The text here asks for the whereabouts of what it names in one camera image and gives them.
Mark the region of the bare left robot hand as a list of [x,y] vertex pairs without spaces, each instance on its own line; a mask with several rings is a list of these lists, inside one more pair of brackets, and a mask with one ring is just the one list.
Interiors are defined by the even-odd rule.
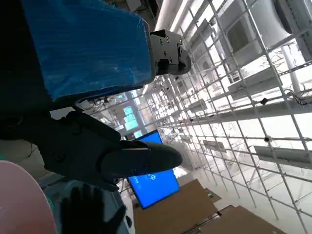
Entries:
[[50,112],[190,71],[181,36],[100,0],[0,3],[0,137],[37,145],[46,170],[108,191],[182,163],[172,147],[122,140],[82,110]]

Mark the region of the gloved right robot hand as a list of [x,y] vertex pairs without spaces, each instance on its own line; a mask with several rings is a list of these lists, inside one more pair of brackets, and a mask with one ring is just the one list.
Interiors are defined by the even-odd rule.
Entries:
[[122,224],[126,206],[122,205],[108,220],[104,220],[104,198],[99,188],[84,184],[74,187],[69,198],[60,206],[61,232],[63,234],[116,234]]

